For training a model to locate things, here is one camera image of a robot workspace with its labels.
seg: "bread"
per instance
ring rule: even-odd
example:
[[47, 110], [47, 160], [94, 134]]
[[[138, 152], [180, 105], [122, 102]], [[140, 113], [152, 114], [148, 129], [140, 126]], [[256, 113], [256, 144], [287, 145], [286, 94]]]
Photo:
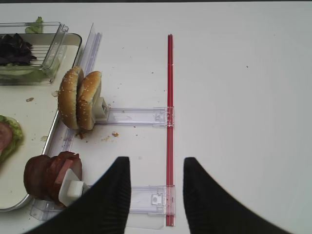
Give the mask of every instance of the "bread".
[[74, 67], [65, 74], [59, 86], [58, 111], [63, 123], [71, 129], [79, 128], [76, 117], [77, 89], [83, 78], [83, 70]]
[[92, 109], [101, 93], [101, 80], [101, 72], [91, 72], [82, 81], [78, 92], [78, 126], [85, 130], [92, 130], [96, 121]]

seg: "red straw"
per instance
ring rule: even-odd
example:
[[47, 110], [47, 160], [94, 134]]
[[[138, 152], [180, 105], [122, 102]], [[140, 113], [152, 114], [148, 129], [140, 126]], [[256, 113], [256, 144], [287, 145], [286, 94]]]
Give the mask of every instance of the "red straw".
[[[173, 36], [168, 35], [168, 123], [173, 123], [171, 108], [174, 106], [174, 61], [173, 61]], [[167, 126], [167, 186], [174, 185], [174, 129], [173, 126]], [[168, 203], [168, 211], [174, 209], [171, 203]], [[168, 214], [166, 217], [166, 226], [174, 226], [174, 215]]]

